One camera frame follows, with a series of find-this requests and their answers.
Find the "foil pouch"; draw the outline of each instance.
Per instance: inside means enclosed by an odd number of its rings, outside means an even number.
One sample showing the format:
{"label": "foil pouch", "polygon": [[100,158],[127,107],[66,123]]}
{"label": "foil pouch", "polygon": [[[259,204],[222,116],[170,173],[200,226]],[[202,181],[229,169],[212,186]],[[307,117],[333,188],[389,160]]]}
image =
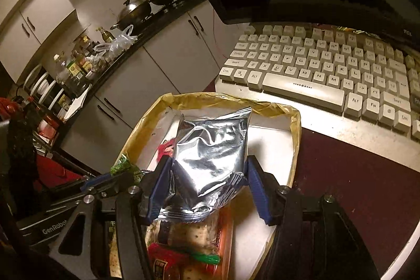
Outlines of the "foil pouch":
{"label": "foil pouch", "polygon": [[252,108],[247,107],[216,119],[181,115],[169,195],[160,219],[202,221],[247,184],[244,168],[251,113]]}

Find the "spacebar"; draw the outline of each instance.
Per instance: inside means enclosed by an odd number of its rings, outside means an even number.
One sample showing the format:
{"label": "spacebar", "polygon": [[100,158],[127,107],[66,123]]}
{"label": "spacebar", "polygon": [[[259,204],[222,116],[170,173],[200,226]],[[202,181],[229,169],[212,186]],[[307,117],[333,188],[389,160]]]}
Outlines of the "spacebar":
{"label": "spacebar", "polygon": [[267,73],[262,89],[272,93],[310,102],[337,112],[343,112],[344,91],[293,77]]}

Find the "cabinet handle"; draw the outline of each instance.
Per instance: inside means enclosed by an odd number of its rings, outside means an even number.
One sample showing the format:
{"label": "cabinet handle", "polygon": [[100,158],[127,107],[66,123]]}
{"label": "cabinet handle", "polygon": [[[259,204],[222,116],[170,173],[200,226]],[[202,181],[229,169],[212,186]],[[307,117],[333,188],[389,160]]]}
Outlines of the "cabinet handle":
{"label": "cabinet handle", "polygon": [[24,30],[24,32],[26,33],[26,35],[29,37],[28,30],[26,30],[26,28],[25,28],[25,26],[24,26],[24,24],[23,24],[23,23],[22,23],[22,29]]}
{"label": "cabinet handle", "polygon": [[198,25],[200,26],[201,31],[204,32],[204,28],[201,25],[200,21],[198,20],[197,16],[194,16],[194,19],[197,21]]}
{"label": "cabinet handle", "polygon": [[119,110],[117,107],[115,107],[112,103],[110,103],[110,102],[109,102],[109,100],[108,100],[107,98],[104,98],[104,100],[105,100],[105,102],[106,102],[108,105],[110,105],[112,108],[114,108],[114,110],[115,110],[117,113],[121,114],[120,110]]}
{"label": "cabinet handle", "polygon": [[193,22],[189,19],[189,20],[188,20],[188,23],[192,25],[192,27],[193,27],[193,28],[194,28],[194,30],[195,30],[195,34],[198,36],[198,35],[199,35],[199,33],[198,33],[198,31],[197,31],[197,29],[196,29],[195,25],[193,24]]}
{"label": "cabinet handle", "polygon": [[29,19],[29,17],[27,17],[28,23],[31,26],[32,30],[35,31],[35,25],[32,24],[31,20]]}
{"label": "cabinet handle", "polygon": [[109,117],[112,121],[115,121],[115,119],[114,119],[111,115],[109,115],[107,112],[105,112],[105,111],[102,109],[102,107],[101,107],[101,106],[99,106],[99,105],[98,105],[98,108],[99,108],[102,112],[104,112],[106,115],[108,115],[108,117]]}

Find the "kitchen counter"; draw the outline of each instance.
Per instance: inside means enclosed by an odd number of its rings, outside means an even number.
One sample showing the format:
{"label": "kitchen counter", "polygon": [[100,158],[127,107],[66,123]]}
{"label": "kitchen counter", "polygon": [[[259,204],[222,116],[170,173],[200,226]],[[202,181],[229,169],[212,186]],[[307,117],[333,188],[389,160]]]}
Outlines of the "kitchen counter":
{"label": "kitchen counter", "polygon": [[[96,92],[103,86],[106,80],[131,56],[133,55],[140,47],[142,47],[148,40],[150,40],[154,35],[156,35],[163,28],[171,24],[173,21],[184,15],[187,11],[195,8],[197,5],[205,2],[206,0],[183,0],[175,8],[170,8],[167,12],[160,11],[152,16],[150,19],[147,19],[140,28],[135,28],[132,35],[137,35],[137,41],[121,54],[114,63],[92,84],[91,89],[89,90],[83,106],[85,106],[89,100],[91,100]],[[76,121],[80,112],[83,111],[81,108],[77,111],[67,122],[62,125],[58,131],[58,137],[52,146],[52,149],[58,149],[62,140],[64,139],[66,133]]]}

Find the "white keyboard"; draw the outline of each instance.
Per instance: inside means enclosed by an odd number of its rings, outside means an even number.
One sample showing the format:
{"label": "white keyboard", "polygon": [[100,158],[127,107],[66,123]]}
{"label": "white keyboard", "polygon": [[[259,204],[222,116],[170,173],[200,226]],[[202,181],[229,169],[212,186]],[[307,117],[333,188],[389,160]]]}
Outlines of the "white keyboard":
{"label": "white keyboard", "polygon": [[[420,73],[412,56],[383,41],[300,26],[265,25],[261,32],[249,26],[219,78],[217,92],[291,104],[303,127],[420,171]],[[336,132],[313,123],[320,115],[340,126]],[[368,146],[354,141],[361,136]]]}

